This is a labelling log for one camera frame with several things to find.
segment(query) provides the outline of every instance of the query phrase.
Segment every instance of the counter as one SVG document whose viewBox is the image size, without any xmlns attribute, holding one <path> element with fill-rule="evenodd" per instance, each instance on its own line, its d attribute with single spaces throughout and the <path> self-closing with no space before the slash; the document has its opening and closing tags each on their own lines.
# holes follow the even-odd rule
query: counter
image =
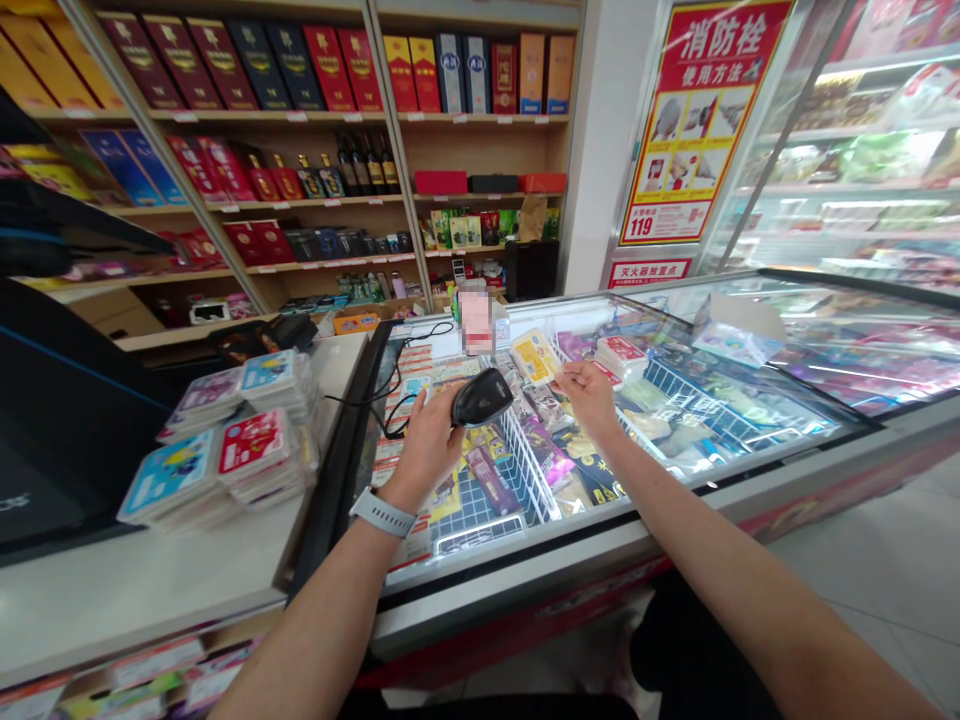
<svg viewBox="0 0 960 720">
<path fill-rule="evenodd" d="M 313 345 L 312 366 L 327 394 L 343 394 L 366 342 L 357 334 Z M 324 403 L 321 459 L 340 410 Z M 191 537 L 144 531 L 3 568 L 0 688 L 281 603 L 282 574 L 309 500 L 304 495 Z"/>
</svg>

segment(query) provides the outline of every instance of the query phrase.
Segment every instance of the wine bottle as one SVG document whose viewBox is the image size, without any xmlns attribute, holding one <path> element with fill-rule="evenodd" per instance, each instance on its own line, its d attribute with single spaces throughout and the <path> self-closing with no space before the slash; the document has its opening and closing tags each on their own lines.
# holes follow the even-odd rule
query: wine bottle
<svg viewBox="0 0 960 720">
<path fill-rule="evenodd" d="M 350 153 L 347 152 L 344 140 L 341 137 L 337 138 L 337 160 L 340 161 L 340 172 L 343 173 L 343 179 L 347 183 L 347 193 L 353 197 L 363 195 L 360 192 L 360 186 L 357 184 L 357 174 L 353 171 Z"/>
<path fill-rule="evenodd" d="M 363 155 L 360 154 L 359 147 L 352 145 L 350 138 L 345 137 L 343 141 L 347 144 L 348 150 L 350 150 L 353 172 L 357 176 L 357 186 L 360 188 L 360 194 L 373 195 L 373 185 L 370 183 L 370 173 L 367 170 L 367 162 L 364 160 Z"/>
<path fill-rule="evenodd" d="M 373 194 L 386 195 L 387 185 L 383 181 L 383 166 L 380 165 L 380 158 L 377 157 L 377 154 L 373 150 L 373 142 L 370 140 L 370 133 L 365 133 L 365 135 L 367 139 L 367 170 L 370 172 L 370 184 L 373 185 Z M 362 137 L 357 138 L 357 142 L 361 148 L 364 146 Z"/>
<path fill-rule="evenodd" d="M 397 177 L 397 164 L 393 162 L 390 145 L 387 144 L 383 133 L 380 133 L 380 164 L 383 166 L 383 181 L 387 184 L 387 192 L 391 195 L 400 194 L 400 179 Z"/>
</svg>

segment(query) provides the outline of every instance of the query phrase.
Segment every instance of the red gift box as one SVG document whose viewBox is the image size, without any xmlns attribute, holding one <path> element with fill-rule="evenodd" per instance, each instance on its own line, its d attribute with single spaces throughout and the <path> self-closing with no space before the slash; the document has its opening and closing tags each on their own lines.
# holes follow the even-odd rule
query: red gift box
<svg viewBox="0 0 960 720">
<path fill-rule="evenodd" d="M 566 173 L 530 173 L 520 176 L 520 192 L 564 192 L 567 189 Z"/>
<path fill-rule="evenodd" d="M 418 170 L 413 177 L 420 195 L 467 193 L 467 173 L 464 170 Z"/>
</svg>

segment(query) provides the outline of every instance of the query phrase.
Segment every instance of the fire extinguisher sign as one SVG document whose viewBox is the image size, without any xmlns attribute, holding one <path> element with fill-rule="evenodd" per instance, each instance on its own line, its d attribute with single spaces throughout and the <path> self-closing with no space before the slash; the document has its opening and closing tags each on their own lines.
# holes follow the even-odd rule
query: fire extinguisher sign
<svg viewBox="0 0 960 720">
<path fill-rule="evenodd" d="M 792 6 L 673 8 L 621 246 L 699 242 Z"/>
</svg>

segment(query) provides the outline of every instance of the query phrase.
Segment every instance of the smartwatch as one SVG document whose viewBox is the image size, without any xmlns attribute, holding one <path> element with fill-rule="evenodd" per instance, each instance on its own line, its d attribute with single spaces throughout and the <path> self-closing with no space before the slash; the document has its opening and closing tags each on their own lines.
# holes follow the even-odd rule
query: smartwatch
<svg viewBox="0 0 960 720">
<path fill-rule="evenodd" d="M 385 533 L 405 538 L 417 520 L 416 515 L 397 510 L 377 497 L 377 489 L 367 485 L 350 508 L 350 517 L 360 517 Z"/>
</svg>

